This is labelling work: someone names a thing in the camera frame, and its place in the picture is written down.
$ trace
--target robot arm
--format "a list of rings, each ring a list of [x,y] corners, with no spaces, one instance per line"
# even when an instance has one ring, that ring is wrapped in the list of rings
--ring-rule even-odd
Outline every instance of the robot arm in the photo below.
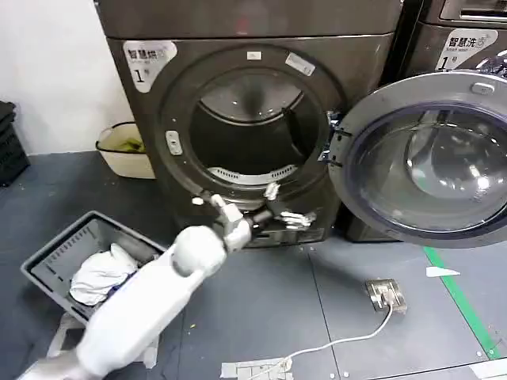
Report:
[[[76,349],[36,362],[19,380],[99,380],[127,366],[219,270],[227,254],[243,248],[269,220],[280,218],[287,226],[301,228],[311,223],[288,211],[278,215],[269,206],[245,218],[221,196],[209,201],[220,213],[218,234],[206,226],[181,231],[165,253],[144,265],[97,310]]]

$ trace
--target gray floor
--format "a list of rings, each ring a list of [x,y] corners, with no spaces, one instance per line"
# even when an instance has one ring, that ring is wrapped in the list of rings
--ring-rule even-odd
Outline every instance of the gray floor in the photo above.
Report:
[[[175,234],[154,181],[118,178],[95,153],[38,156],[32,163],[16,184],[0,189],[1,379],[15,378],[45,354],[62,313],[21,276],[24,259],[92,209],[164,245]],[[449,267],[462,272],[457,282],[502,354],[504,249],[440,251]],[[394,315],[374,340],[295,359],[295,379],[349,372],[364,380],[403,374],[414,374],[403,380],[467,380],[466,365],[486,355],[441,281],[425,276],[427,266],[414,245],[353,245],[339,237],[238,253],[164,332],[155,369],[135,364],[108,378],[216,379],[222,362],[280,357],[369,333],[383,315],[373,310],[364,281],[393,277],[405,292],[406,315]],[[439,370],[445,367],[454,368]]]

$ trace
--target green floor line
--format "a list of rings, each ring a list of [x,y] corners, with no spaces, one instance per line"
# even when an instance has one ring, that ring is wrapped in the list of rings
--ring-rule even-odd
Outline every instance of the green floor line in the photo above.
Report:
[[[424,247],[424,251],[433,266],[447,269],[436,249]],[[461,289],[459,289],[459,286],[456,283],[456,281],[452,278],[452,276],[449,275],[443,275],[441,276],[440,279],[442,280],[452,299],[458,306],[459,311],[464,316],[465,321],[467,321],[478,342],[481,344],[482,349],[484,350],[486,355],[488,355],[488,358],[500,359],[501,358],[500,352],[498,348],[495,347],[496,344],[493,338],[491,338],[488,329],[482,323],[477,314],[474,312],[472,305],[468,302],[467,297],[461,291]]]

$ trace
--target white cable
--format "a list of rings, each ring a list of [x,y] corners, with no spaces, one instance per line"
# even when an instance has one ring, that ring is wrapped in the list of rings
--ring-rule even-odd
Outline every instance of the white cable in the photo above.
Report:
[[[290,359],[292,359],[292,358],[294,358],[295,356],[298,356],[298,355],[309,354],[310,352],[316,352],[316,351],[325,350],[326,348],[329,348],[329,347],[334,346],[335,344],[339,344],[339,343],[356,342],[358,340],[371,339],[372,337],[374,337],[375,335],[377,335],[378,333],[380,333],[383,330],[383,328],[386,327],[387,323],[391,319],[391,315],[393,315],[393,306],[391,304],[388,304],[387,307],[389,307],[389,311],[387,313],[387,316],[384,318],[382,324],[377,328],[377,330],[375,330],[371,334],[363,335],[363,336],[355,336],[353,338],[339,339],[339,340],[335,340],[333,342],[329,342],[328,344],[324,344],[321,347],[307,348],[306,350],[301,350],[301,351],[294,352],[294,353],[290,354],[289,356],[284,357],[280,362],[278,362],[274,366],[270,367],[268,370],[264,370],[264,371],[262,371],[259,374],[255,374],[254,376],[250,376],[249,378],[247,378],[247,380],[252,380],[254,378],[258,378],[259,376],[261,376],[263,374],[268,374],[269,372],[271,372],[275,368],[278,368],[283,363],[286,363],[288,360],[290,360]]]

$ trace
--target clothing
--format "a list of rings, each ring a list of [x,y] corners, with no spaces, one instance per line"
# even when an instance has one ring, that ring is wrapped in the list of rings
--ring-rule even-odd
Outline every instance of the clothing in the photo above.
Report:
[[[112,288],[123,284],[138,269],[138,263],[118,244],[95,253],[82,263],[71,281],[69,292],[76,301],[95,306],[107,299]]]

